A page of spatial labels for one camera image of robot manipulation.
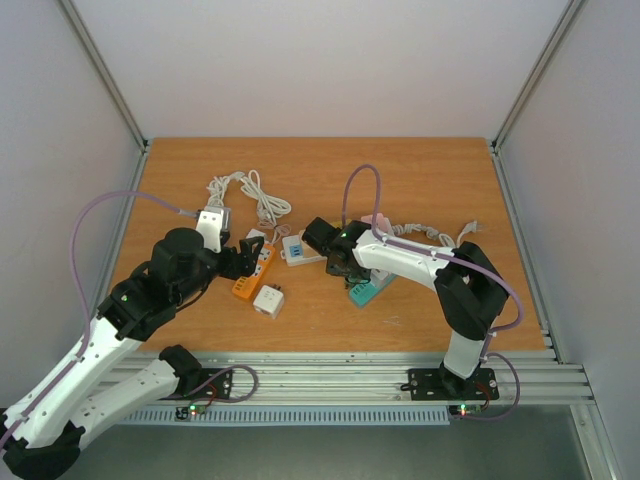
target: teal power strip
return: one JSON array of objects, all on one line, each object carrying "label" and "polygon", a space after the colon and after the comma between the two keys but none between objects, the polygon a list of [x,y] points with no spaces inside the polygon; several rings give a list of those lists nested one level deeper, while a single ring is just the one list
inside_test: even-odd
[{"label": "teal power strip", "polygon": [[355,285],[349,290],[349,298],[358,308],[363,308],[367,303],[376,298],[376,296],[389,285],[395,275],[389,275],[382,285],[376,287],[373,283],[363,283]]}]

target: white robotic arm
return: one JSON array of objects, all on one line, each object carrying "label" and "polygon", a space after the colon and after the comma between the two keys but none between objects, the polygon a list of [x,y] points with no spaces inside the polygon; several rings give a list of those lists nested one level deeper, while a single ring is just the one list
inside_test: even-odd
[{"label": "white robotic arm", "polygon": [[[358,283],[368,281],[370,271],[379,269],[418,282],[438,294],[445,319],[452,328],[440,375],[451,398],[459,397],[477,370],[487,333],[508,295],[484,275],[435,254],[460,256],[497,275],[482,251],[468,242],[455,250],[409,240],[392,244],[376,238],[367,223],[354,221],[340,229],[321,218],[309,224],[302,238],[327,257],[326,271],[330,275]],[[398,243],[420,248],[402,248]],[[417,252],[425,249],[431,255]]]},{"label": "white robotic arm", "polygon": [[[228,209],[208,207],[196,229],[167,233],[153,247],[151,259],[99,305],[89,338],[79,340],[31,392],[0,411],[0,449],[6,450],[3,459],[15,475],[56,479],[83,448],[129,413],[174,393],[187,395],[202,382],[198,361],[177,345],[128,380],[88,396],[118,362],[172,320],[189,298],[203,294],[214,278],[253,273],[264,239],[241,240],[240,252],[225,247],[229,215]],[[82,345],[86,350],[78,358]],[[39,396],[43,398],[34,405]]]},{"label": "white robotic arm", "polygon": [[[434,253],[454,255],[453,249],[450,247],[428,248]],[[366,230],[356,240],[353,256],[358,264],[366,269],[375,268],[394,273],[418,282],[434,292],[436,291],[437,272],[446,268],[449,263],[435,256],[422,255],[385,244],[378,240],[371,230]],[[444,366],[460,378],[469,378],[478,366],[483,346],[484,339],[471,340],[453,330],[449,349],[443,360]]]}]

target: white wall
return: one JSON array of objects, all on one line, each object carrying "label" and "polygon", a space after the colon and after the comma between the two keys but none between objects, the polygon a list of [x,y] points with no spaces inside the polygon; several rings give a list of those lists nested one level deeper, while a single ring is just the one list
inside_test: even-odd
[{"label": "white wall", "polygon": [[566,0],[76,0],[147,137],[493,137]]},{"label": "white wall", "polygon": [[507,141],[552,322],[640,477],[640,3],[588,2]]},{"label": "white wall", "polygon": [[[91,198],[127,185],[138,153],[55,2],[0,2],[0,65],[0,406],[7,406],[79,338],[71,225]],[[78,238],[89,294],[119,206],[88,218]]]}]

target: wooden tabletop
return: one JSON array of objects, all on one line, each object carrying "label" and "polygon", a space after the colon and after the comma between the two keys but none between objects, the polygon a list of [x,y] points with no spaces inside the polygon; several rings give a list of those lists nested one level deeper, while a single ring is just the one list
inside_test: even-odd
[{"label": "wooden tabletop", "polygon": [[[160,138],[153,142],[140,184],[181,208],[206,205],[206,185],[214,176],[259,171],[263,189],[289,201],[282,219],[297,233],[316,216],[340,218],[349,174],[372,163],[382,175],[381,211],[392,223],[422,223],[454,239],[470,220],[484,229],[465,239],[477,243],[501,275],[519,292],[526,317],[517,329],[500,334],[492,349],[543,349],[520,257],[484,139],[432,138]],[[373,208],[370,172],[353,183],[349,217]],[[232,238],[237,245],[256,226],[256,202],[231,184]],[[177,226],[194,222],[156,204],[137,200],[116,267],[114,282],[150,258],[155,242]],[[413,240],[430,242],[424,234]],[[192,351],[446,351],[451,330],[434,292],[396,278],[363,309],[348,298],[341,278],[324,272],[324,263],[288,267],[277,258],[265,278],[285,294],[277,319],[255,312],[231,293],[233,281],[214,280],[193,307],[160,328],[145,350],[182,344]],[[509,301],[498,323],[515,318]]]}]

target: white power adapter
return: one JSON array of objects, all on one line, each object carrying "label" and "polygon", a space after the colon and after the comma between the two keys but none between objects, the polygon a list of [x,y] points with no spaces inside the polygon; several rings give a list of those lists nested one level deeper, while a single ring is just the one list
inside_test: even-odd
[{"label": "white power adapter", "polygon": [[263,285],[253,301],[253,308],[256,312],[264,313],[271,318],[278,316],[282,305],[284,305],[284,294],[277,285],[273,287]]}]

